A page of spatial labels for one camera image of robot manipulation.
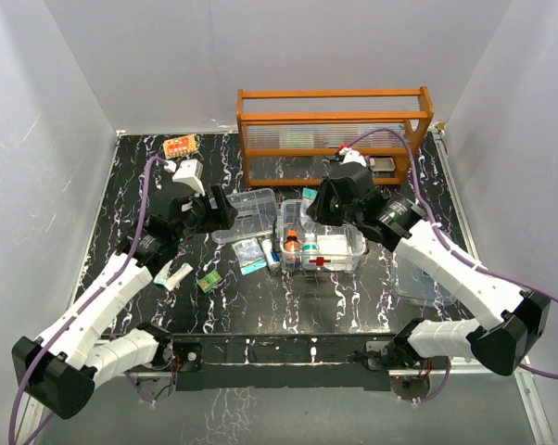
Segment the teal header plastic packet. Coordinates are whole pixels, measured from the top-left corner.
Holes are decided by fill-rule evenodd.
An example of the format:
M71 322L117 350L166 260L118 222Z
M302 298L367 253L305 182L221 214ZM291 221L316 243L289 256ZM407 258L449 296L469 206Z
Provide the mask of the teal header plastic packet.
M301 193L301 203L299 206L299 222L304 233L316 233L316 222L308 214L308 209L317 196L317 191L304 187Z

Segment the amber bottle orange cap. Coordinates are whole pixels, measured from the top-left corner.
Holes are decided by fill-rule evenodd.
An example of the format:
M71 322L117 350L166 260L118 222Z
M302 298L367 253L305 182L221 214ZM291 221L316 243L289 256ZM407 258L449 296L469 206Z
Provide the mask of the amber bottle orange cap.
M289 229L287 231L284 248L287 261L296 261L298 259L298 254L301 251L301 243L296 230Z

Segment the white blue gauze packet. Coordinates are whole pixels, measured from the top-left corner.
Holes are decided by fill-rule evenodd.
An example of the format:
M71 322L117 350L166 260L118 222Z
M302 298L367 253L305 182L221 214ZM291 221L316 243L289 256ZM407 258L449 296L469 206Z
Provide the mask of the white blue gauze packet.
M349 254L349 243L345 235L318 235L317 246L322 255Z

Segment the white medicine bottle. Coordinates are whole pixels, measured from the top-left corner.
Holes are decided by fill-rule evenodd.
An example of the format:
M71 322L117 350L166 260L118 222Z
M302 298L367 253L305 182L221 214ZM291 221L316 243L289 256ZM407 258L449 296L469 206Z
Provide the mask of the white medicine bottle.
M306 254L312 254L318 251L317 237L314 233L306 233L304 235L304 242L302 245L302 252Z

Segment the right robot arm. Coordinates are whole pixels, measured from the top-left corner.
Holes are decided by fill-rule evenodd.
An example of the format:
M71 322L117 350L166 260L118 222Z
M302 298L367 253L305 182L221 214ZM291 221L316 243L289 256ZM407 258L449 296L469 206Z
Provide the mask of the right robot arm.
M472 315L455 322L413 319L373 359L409 368L432 357L475 359L508 376L541 337L550 299L478 265L443 236L421 195L387 199L368 168L347 162L322 179L307 213L323 225L357 228L427 273Z

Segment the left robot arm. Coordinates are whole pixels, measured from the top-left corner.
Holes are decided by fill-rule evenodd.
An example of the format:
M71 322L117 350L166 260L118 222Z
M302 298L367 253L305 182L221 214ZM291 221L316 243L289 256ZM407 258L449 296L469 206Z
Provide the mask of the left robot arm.
M70 419L94 391L135 366L155 370L173 359L171 335L141 324L130 334L97 346L123 307L170 261L189 236L226 230L237 210L214 184L199 194L184 185L168 210L157 216L141 210L103 272L82 296L37 338L21 337L11 356L21 390L62 419Z

